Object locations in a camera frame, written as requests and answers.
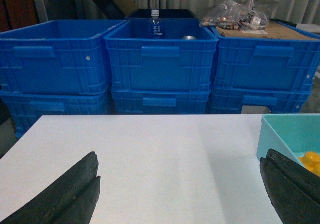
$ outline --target light blue tray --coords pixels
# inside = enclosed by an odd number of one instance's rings
[[[303,166],[306,152],[320,154],[320,114],[265,114],[256,156],[265,158],[274,149]]]

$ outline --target stacked crates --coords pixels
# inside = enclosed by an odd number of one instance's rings
[[[0,34],[0,97],[21,138],[42,115],[106,115],[103,37],[121,20],[59,20]]]
[[[241,114],[244,106],[272,113],[299,113],[320,64],[320,37],[285,24],[315,40],[219,38],[213,58],[211,114]]]
[[[218,38],[196,19],[164,19],[163,29],[150,39],[148,19],[133,18],[104,37],[118,114],[205,113]]]

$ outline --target clear plastic bag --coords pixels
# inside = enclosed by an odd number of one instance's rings
[[[278,2],[248,0],[239,4],[226,0],[214,7],[201,21],[200,27],[219,27],[225,30],[264,30]]]

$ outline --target bottle cap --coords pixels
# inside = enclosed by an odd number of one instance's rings
[[[151,11],[151,16],[152,17],[159,17],[159,10],[152,10]]]

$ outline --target yellow ball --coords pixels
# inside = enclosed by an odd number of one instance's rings
[[[315,167],[320,164],[320,155],[313,151],[308,151],[304,154],[301,162],[308,167]]]

